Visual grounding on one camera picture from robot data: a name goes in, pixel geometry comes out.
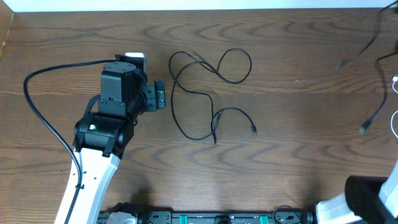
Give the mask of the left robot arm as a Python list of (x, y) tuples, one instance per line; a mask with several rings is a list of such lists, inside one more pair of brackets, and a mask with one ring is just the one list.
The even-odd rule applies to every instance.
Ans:
[(98, 110), (86, 111), (74, 129), (74, 155), (56, 223), (95, 223), (106, 189), (124, 149), (134, 135), (137, 117), (165, 108), (165, 83), (150, 85), (143, 58), (120, 57), (104, 65)]

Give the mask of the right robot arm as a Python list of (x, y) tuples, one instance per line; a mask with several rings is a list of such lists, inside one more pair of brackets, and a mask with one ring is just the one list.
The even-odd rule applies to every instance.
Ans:
[(389, 177), (349, 176), (342, 194), (316, 203), (303, 220), (309, 224), (397, 224), (397, 166)]

